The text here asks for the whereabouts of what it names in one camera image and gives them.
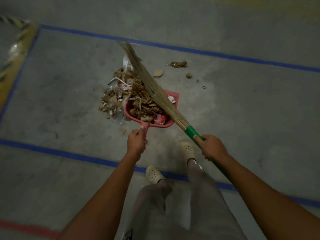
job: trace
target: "yellow and black striped tape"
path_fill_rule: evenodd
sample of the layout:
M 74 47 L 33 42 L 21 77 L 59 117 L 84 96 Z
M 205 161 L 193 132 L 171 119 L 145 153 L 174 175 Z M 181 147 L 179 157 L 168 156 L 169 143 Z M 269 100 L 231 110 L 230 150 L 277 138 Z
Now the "yellow and black striped tape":
M 7 97 L 14 84 L 14 80 L 21 69 L 26 55 L 37 35 L 38 27 L 26 23 L 19 33 L 17 41 L 10 50 L 10 57 L 0 70 L 0 110 L 6 103 Z
M 5 15 L 0 15 L 0 22 L 5 24 L 11 24 L 19 28 L 23 28 L 28 22 L 23 20 L 18 20 L 14 17 L 8 17 Z

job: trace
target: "person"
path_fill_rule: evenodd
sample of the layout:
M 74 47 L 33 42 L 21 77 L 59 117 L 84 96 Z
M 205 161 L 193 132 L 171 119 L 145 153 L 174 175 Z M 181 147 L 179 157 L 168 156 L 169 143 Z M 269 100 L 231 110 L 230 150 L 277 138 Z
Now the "person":
M 218 163 L 238 189 L 267 239 L 320 239 L 320 219 L 263 182 L 232 156 L 221 140 L 195 137 L 205 159 Z M 60 240 L 115 238 L 135 164 L 146 148 L 145 131 L 133 131 L 128 150 L 106 183 L 62 231 Z M 172 191 L 152 166 L 151 182 L 139 192 L 122 239 L 246 239 L 215 181 L 201 168 L 189 142 L 180 144 L 191 186 L 191 226 L 186 230 L 166 219 L 165 200 Z

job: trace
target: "person's right arm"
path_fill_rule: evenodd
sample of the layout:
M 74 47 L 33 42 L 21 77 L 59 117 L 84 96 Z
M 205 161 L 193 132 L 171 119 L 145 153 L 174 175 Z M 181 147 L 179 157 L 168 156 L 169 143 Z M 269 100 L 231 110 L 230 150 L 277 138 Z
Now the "person's right arm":
M 320 239 L 319 218 L 239 164 L 218 137 L 202 137 L 205 142 L 195 136 L 202 154 L 226 170 L 267 239 Z

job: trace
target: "person's left arm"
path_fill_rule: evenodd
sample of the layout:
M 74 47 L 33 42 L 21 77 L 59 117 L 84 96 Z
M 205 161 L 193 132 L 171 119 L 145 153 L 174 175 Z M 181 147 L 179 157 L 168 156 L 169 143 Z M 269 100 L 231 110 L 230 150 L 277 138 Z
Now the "person's left arm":
M 128 151 L 106 183 L 62 231 L 58 240 L 111 240 L 118 230 L 136 162 L 146 149 L 144 128 L 130 133 Z

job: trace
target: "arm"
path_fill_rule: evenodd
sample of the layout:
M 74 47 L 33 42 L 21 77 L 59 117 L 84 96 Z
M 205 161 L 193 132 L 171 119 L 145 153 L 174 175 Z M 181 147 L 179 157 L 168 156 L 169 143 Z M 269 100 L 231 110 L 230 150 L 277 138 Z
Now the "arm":
M 135 164 L 146 144 L 143 128 L 130 133 L 127 154 L 106 183 L 62 231 L 59 240 L 114 239 Z
M 202 154 L 224 168 L 269 240 L 319 239 L 320 219 L 279 193 L 231 157 L 221 140 L 212 135 L 195 140 Z

